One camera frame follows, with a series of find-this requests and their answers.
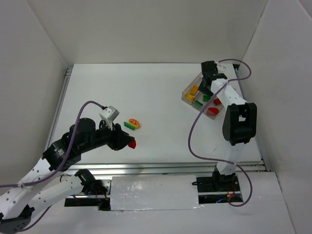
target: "black bracket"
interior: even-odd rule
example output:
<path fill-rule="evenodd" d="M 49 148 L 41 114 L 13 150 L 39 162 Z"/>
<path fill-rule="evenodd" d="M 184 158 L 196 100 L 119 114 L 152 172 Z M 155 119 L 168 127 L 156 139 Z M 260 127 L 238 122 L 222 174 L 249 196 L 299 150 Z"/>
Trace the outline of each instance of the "black bracket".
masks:
<path fill-rule="evenodd" d="M 50 171 L 55 170 L 62 163 L 66 155 L 74 125 L 69 130 L 61 139 L 53 142 L 43 153 L 42 158 L 46 159 L 51 165 L 49 168 Z M 134 137 L 124 132 L 118 123 L 114 124 L 113 130 L 111 130 L 101 122 L 99 129 L 96 130 L 96 124 L 92 119 L 81 118 L 78 123 L 74 144 L 61 171 L 64 172 L 70 166 L 79 162 L 81 160 L 81 154 L 87 151 L 103 145 L 108 145 L 112 150 L 121 150 L 133 141 L 135 141 Z"/>
<path fill-rule="evenodd" d="M 214 177 L 197 177 L 196 182 L 193 182 L 192 185 L 197 186 L 197 191 L 199 193 L 205 192 L 234 192 L 239 191 L 238 179 L 236 176 L 233 177 L 231 181 L 227 183 L 215 183 Z"/>
<path fill-rule="evenodd" d="M 34 210 L 27 205 L 18 217 L 10 219 L 2 219 L 3 214 L 0 213 L 0 233 L 15 234 L 22 231 L 30 223 Z"/>
<path fill-rule="evenodd" d="M 212 96 L 211 84 L 216 79 L 228 79 L 225 74 L 218 73 L 218 68 L 215 61 L 206 61 L 201 63 L 202 81 L 199 85 L 199 91 L 203 94 Z"/>
<path fill-rule="evenodd" d="M 224 138 L 236 145 L 248 143 L 255 136 L 257 127 L 257 106 L 254 103 L 228 106 L 222 126 Z"/>
<path fill-rule="evenodd" d="M 107 189 L 103 186 L 102 181 L 100 179 L 95 179 L 88 169 L 80 169 L 75 173 L 75 176 L 78 176 L 81 180 L 81 185 L 83 185 L 82 192 L 84 194 L 94 195 L 97 188 L 107 193 Z"/>

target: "clear plastic container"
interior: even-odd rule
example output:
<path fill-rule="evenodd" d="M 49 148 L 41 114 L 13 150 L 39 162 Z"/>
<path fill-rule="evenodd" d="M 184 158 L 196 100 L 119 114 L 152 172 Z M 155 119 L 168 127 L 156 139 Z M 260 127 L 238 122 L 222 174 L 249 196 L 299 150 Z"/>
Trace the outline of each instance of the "clear plastic container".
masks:
<path fill-rule="evenodd" d="M 200 92 L 198 89 L 196 90 L 196 87 L 199 87 L 201 81 L 202 81 L 203 75 L 202 73 L 199 73 L 199 75 L 192 81 L 192 83 L 187 86 L 187 88 L 182 92 L 182 100 L 186 102 L 187 104 L 193 106 L 196 110 L 200 111 L 203 106 L 207 103 L 207 101 L 204 101 L 204 94 Z M 223 108 L 222 104 L 215 105 L 214 102 L 212 102 L 203 112 L 204 115 L 208 116 L 211 119 L 215 119 L 217 116 L 217 113 L 221 111 Z"/>

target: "green toy block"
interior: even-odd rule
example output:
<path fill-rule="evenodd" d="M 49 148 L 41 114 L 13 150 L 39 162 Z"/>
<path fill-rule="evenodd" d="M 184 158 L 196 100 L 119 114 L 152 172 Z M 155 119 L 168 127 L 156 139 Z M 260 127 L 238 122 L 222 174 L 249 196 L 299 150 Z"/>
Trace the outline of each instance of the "green toy block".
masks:
<path fill-rule="evenodd" d="M 199 101 L 196 101 L 195 103 L 195 106 L 198 107 L 198 108 L 201 108 L 203 106 L 203 103 L 199 102 Z"/>
<path fill-rule="evenodd" d="M 203 101 L 209 101 L 210 99 L 211 99 L 211 96 L 203 95 Z"/>
<path fill-rule="evenodd" d="M 127 123 L 127 122 L 124 122 L 123 125 L 126 127 L 126 128 L 130 128 L 131 130 L 134 130 L 135 127 L 133 125 L 131 125 L 130 123 Z"/>

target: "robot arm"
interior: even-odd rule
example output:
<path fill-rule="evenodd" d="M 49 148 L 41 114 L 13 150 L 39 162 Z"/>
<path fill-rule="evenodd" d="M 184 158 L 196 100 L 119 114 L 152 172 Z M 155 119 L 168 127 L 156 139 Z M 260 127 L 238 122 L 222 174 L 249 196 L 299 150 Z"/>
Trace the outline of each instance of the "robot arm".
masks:
<path fill-rule="evenodd" d="M 227 82 L 223 78 L 212 81 L 211 92 L 216 93 Z M 230 85 L 227 85 L 217 97 L 226 108 L 222 133 L 229 143 L 224 159 L 236 164 L 245 145 L 255 136 L 257 106 L 244 100 Z M 233 180 L 235 171 L 235 165 L 218 162 L 213 176 L 217 184 L 229 182 Z"/>
<path fill-rule="evenodd" d="M 106 192 L 101 181 L 95 180 L 86 169 L 79 170 L 65 182 L 44 191 L 41 190 L 55 177 L 79 162 L 82 153 L 103 145 L 108 145 L 112 150 L 120 150 L 127 145 L 134 148 L 134 137 L 122 131 L 119 124 L 113 124 L 118 114 L 119 112 L 111 106 L 105 108 L 100 114 L 102 120 L 98 129 L 92 119 L 81 118 L 78 122 L 74 144 L 61 170 L 48 180 L 24 186 L 25 183 L 39 181 L 49 176 L 63 162 L 73 136 L 74 125 L 60 140 L 52 143 L 36 166 L 18 182 L 19 186 L 0 196 L 0 233 L 14 234 L 21 231 L 36 214 L 69 195 L 81 192 L 86 195 L 92 194 L 96 187 Z"/>

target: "white table surface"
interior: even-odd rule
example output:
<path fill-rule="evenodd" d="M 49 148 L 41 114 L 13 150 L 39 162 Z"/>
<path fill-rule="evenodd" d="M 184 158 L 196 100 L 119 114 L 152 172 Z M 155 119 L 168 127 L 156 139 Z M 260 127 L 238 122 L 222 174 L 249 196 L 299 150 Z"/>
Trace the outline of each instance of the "white table surface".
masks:
<path fill-rule="evenodd" d="M 224 67 L 228 78 L 236 78 L 231 64 Z M 200 71 L 200 64 L 75 64 L 53 141 L 68 132 L 80 107 L 94 100 L 119 110 L 115 123 L 136 138 L 137 146 L 120 151 L 100 147 L 83 154 L 80 164 L 206 162 L 189 153 L 188 133 L 198 111 L 181 100 L 182 91 Z M 231 85 L 240 93 L 238 83 Z M 92 118 L 98 125 L 100 111 L 89 105 L 82 117 Z M 204 115 L 199 119 L 192 137 L 192 147 L 198 155 L 222 158 L 225 154 L 224 115 L 225 108 L 215 120 Z M 140 121 L 140 129 L 132 131 L 123 126 L 130 118 Z M 260 160 L 252 139 L 242 152 L 241 162 Z"/>

